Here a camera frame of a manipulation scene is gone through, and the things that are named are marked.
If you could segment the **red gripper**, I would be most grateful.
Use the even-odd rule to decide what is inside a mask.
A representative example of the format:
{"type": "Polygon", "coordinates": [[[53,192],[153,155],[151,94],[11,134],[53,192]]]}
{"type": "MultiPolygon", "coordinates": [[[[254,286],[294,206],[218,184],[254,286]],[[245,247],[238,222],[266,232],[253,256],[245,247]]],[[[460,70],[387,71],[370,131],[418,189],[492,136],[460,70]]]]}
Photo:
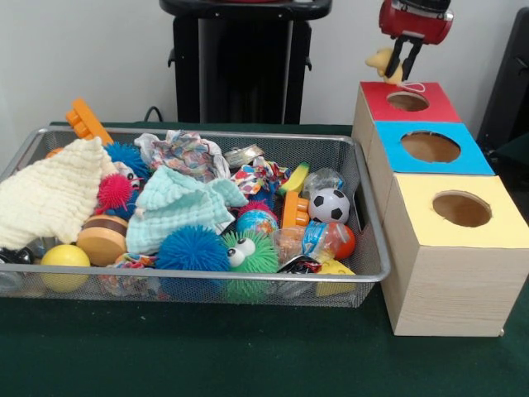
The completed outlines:
{"type": "Polygon", "coordinates": [[[381,31],[395,39],[392,54],[384,75],[392,77],[400,63],[400,54],[406,36],[420,38],[412,41],[412,49],[403,61],[403,79],[408,79],[422,44],[438,45],[448,35],[454,20],[446,1],[385,0],[379,11],[381,31]]]}

